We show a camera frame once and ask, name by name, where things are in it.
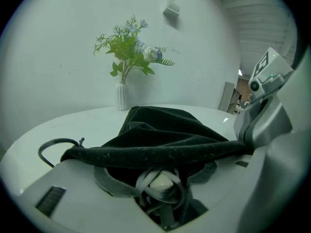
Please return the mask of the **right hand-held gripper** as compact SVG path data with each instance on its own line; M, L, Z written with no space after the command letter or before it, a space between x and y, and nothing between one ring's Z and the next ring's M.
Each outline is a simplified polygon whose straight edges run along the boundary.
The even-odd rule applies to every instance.
M268 146L275 138L289 133L293 126L279 100L256 101L280 89L294 72L286 60L269 47L255 65L248 87L251 91L248 105L234 122L238 140L245 142L247 152Z

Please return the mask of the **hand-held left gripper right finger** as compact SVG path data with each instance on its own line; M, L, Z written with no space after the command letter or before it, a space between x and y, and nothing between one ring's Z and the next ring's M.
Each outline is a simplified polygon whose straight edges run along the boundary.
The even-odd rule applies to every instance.
M305 232L310 195L296 198L310 187L311 173L311 50L277 91L256 101L279 100L293 126L268 146L257 148L238 180L214 175L194 193L220 200L187 225L189 233Z

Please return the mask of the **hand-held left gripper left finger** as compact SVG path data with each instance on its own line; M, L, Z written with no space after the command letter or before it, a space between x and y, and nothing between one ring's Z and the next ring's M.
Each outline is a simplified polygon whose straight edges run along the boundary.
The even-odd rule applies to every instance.
M118 198L94 181L94 167L77 160L58 164L15 197L26 217L44 233L160 233L134 198ZM37 206L51 190L61 198L50 216Z

